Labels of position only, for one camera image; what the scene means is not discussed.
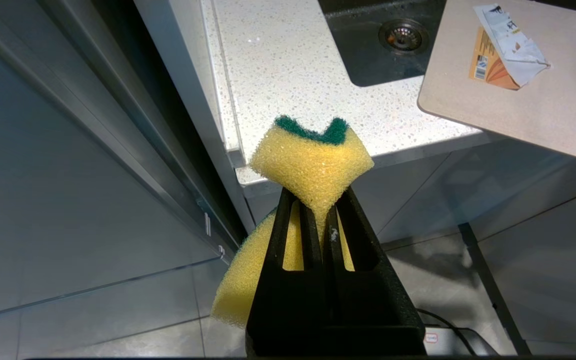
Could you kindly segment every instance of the kitchen sink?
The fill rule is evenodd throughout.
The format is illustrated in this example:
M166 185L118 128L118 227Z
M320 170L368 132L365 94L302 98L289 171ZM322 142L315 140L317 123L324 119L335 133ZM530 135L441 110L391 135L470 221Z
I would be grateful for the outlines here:
M353 84L426 73L446 0L318 0Z

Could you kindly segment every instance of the sink drain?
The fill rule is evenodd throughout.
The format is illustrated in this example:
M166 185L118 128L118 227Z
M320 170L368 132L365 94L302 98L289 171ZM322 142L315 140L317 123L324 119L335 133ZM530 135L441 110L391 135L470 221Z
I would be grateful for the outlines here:
M421 23L408 18L398 18L381 25L379 42L394 53L415 55L428 47L428 32Z

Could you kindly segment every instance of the yellow foam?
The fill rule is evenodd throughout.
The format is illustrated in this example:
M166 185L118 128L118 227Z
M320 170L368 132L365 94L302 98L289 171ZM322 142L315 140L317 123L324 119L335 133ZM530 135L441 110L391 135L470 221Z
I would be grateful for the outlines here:
M312 210L321 241L329 209L359 175L373 167L373 160L350 128L346 130L343 144L331 145L298 137L275 125L259 144L251 167L286 187ZM287 271L304 269L297 204L292 205L286 236L283 268ZM245 328L274 222L273 212L239 249L217 289L213 317ZM348 271L354 271L346 235L340 221L339 224L343 262Z

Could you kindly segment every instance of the barcode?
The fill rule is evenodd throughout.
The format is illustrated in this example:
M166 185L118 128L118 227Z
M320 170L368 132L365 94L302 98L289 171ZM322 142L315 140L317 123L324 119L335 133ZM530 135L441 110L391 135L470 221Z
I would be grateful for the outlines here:
M475 79L484 80L486 78L486 68L488 67L488 57L477 55L477 67L475 68Z

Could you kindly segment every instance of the black cable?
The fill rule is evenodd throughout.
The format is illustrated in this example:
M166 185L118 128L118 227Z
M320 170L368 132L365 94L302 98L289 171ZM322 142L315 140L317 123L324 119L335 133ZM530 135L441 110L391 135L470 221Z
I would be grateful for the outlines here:
M470 353L470 355L477 356L477 353L475 353L475 350L473 350L473 347L471 346L471 344L468 342L468 340L466 340L466 337L464 336L464 334L461 331L459 331L459 329L456 328L448 320L444 319L443 317L439 316L438 314L434 314L434 313L427 311L427 310L423 310L423 309L418 308L417 311L419 313L428 315L429 317L434 317L438 321L441 321L444 324L446 324L448 326L448 328L451 328L451 330L454 331L455 335L457 335L457 337L461 340L461 342L464 344L464 346L466 346L466 349L468 349L468 353Z

